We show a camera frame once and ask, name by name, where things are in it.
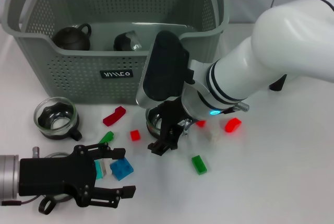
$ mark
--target blue lego brick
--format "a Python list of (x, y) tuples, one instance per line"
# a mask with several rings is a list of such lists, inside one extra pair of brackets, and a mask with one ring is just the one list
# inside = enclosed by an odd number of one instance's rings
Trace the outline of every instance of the blue lego brick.
[(102, 170), (101, 170), (101, 166), (100, 166), (100, 162), (98, 160), (95, 160), (95, 168), (96, 168), (96, 179), (102, 179), (103, 175), (102, 175)]
[(120, 181), (131, 174), (134, 169), (131, 167), (127, 159), (118, 160), (110, 165), (113, 175)]

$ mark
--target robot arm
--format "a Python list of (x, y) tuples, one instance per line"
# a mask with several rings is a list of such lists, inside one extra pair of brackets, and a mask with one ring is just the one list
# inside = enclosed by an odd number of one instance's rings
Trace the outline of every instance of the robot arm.
[[(155, 144), (151, 144), (154, 150), (149, 146), (152, 152), (162, 155), (177, 148), (181, 121), (233, 112), (244, 106), (241, 103), (248, 96), (284, 74), (334, 82), (332, 4), (334, 0), (298, 0), (264, 12), (252, 36), (214, 64), (189, 62), (176, 36), (159, 33), (137, 93), (143, 108), (160, 104), (154, 111), (164, 134), (155, 143), (159, 150)], [(178, 99), (164, 102), (170, 96)], [(176, 110), (178, 117), (173, 119)]]

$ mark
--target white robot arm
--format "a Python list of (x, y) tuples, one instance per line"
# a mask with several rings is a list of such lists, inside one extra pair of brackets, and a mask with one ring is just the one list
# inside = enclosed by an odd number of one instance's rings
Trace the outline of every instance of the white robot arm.
[[(160, 49), (163, 54), (156, 57), (158, 35), (144, 70), (137, 93), (137, 103), (144, 108), (153, 108), (168, 99), (169, 95), (181, 95), (173, 105), (168, 103), (168, 111), (171, 114), (175, 113), (175, 110), (184, 110), (186, 116), (174, 119), (167, 127), (166, 132), (169, 133), (172, 129), (170, 125), (180, 125), (180, 122), (175, 121), (188, 119), (195, 122), (212, 115), (230, 112), (245, 98), (269, 86), (284, 74), (334, 82), (333, 5), (334, 0), (298, 0), (269, 9), (256, 21), (252, 36), (216, 63), (204, 64), (195, 60), (184, 60), (184, 63), (187, 63), (187, 70), (182, 71), (184, 75), (178, 72), (178, 62), (174, 62), (174, 69), (177, 70), (170, 70), (163, 58), (165, 55), (170, 57), (171, 54), (180, 59), (186, 55), (185, 50), (181, 51), (180, 46), (174, 49), (176, 52), (170, 53)], [(178, 44), (176, 39), (172, 43), (170, 40), (167, 42), (160, 44), (161, 48), (165, 45), (170, 50), (173, 44)], [(153, 68), (152, 62), (155, 62), (154, 74), (150, 71)], [(159, 62), (162, 63), (160, 68), (169, 72), (173, 83), (165, 83), (168, 76), (164, 76), (163, 72), (157, 72)], [(176, 92), (180, 91), (180, 86), (178, 89), (170, 90), (170, 87), (176, 84), (175, 77), (184, 78), (182, 94)], [(151, 96), (152, 91), (166, 91), (166, 94), (157, 98), (156, 95)], [(158, 138), (160, 144), (171, 144), (172, 141), (166, 139), (170, 138)]]

